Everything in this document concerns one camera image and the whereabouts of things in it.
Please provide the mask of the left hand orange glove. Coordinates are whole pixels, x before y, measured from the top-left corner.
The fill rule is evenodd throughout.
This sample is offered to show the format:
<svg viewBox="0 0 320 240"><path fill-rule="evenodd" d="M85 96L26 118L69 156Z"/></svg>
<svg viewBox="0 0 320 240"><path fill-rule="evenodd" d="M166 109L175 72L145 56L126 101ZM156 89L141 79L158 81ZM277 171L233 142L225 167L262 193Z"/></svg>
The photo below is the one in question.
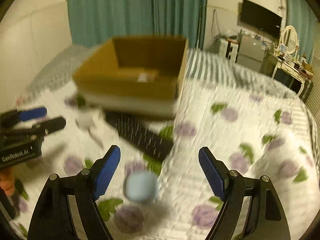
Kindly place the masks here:
<svg viewBox="0 0 320 240"><path fill-rule="evenodd" d="M11 196L15 191L15 177L12 167L5 168L0 172L0 187L6 194Z"/></svg>

